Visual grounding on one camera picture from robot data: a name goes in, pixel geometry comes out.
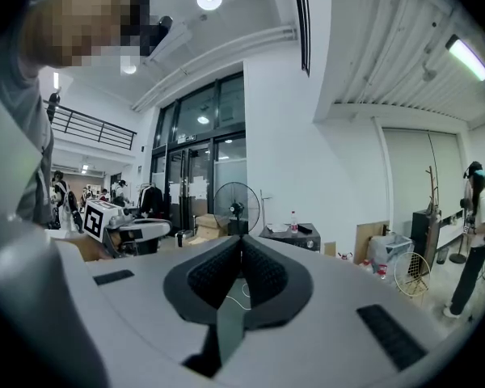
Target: wooden board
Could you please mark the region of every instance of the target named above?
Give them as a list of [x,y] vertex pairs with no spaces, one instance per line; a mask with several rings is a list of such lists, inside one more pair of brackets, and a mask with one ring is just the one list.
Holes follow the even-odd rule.
[[332,257],[336,256],[336,242],[325,242],[323,244],[323,254],[324,255],[331,255]]
[[373,236],[382,235],[382,227],[389,226],[389,221],[360,224],[356,228],[356,247],[354,248],[354,264],[360,264],[366,259],[366,251],[369,248],[369,240]]

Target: white robotic device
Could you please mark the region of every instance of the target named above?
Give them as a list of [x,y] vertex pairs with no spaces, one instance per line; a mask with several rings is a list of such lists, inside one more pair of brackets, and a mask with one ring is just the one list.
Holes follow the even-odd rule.
[[[111,257],[129,257],[156,253],[158,238],[171,231],[171,223],[157,218],[135,219],[118,205],[101,200],[87,200],[84,231],[102,243]],[[120,245],[114,246],[112,232],[120,234]]]

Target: metal railing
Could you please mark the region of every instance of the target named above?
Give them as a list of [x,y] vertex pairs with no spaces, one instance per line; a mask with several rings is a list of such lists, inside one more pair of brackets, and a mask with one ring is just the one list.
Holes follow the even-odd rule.
[[297,0],[300,41],[302,43],[302,70],[310,72],[310,12],[309,0]]
[[133,138],[137,135],[134,131],[77,112],[74,109],[62,107],[57,103],[47,100],[43,102],[54,131],[131,150]]

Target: long dark hair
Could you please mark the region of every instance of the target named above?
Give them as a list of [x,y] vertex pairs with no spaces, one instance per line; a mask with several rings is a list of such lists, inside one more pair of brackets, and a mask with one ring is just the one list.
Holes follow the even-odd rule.
[[479,194],[485,188],[485,177],[474,173],[472,175],[472,208],[473,214],[478,211]]

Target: black textured strip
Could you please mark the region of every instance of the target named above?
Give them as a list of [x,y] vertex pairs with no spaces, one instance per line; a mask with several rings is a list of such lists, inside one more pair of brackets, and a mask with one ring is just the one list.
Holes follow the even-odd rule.
[[380,305],[356,310],[399,371],[415,364],[426,351]]
[[94,276],[95,283],[98,286],[107,285],[114,281],[127,279],[128,277],[135,276],[131,270],[119,270],[118,272],[107,273],[105,275]]

